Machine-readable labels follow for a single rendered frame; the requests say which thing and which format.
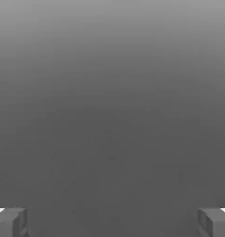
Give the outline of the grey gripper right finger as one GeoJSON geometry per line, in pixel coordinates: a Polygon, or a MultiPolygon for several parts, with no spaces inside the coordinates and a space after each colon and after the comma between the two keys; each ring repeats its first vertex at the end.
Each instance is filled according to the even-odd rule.
{"type": "Polygon", "coordinates": [[[197,237],[225,237],[225,208],[199,208],[197,237]]]}

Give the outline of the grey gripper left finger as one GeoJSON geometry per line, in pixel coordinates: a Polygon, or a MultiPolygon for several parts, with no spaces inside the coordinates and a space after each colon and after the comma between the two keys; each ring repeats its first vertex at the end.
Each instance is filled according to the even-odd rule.
{"type": "Polygon", "coordinates": [[[29,237],[26,208],[0,208],[0,237],[29,237]]]}

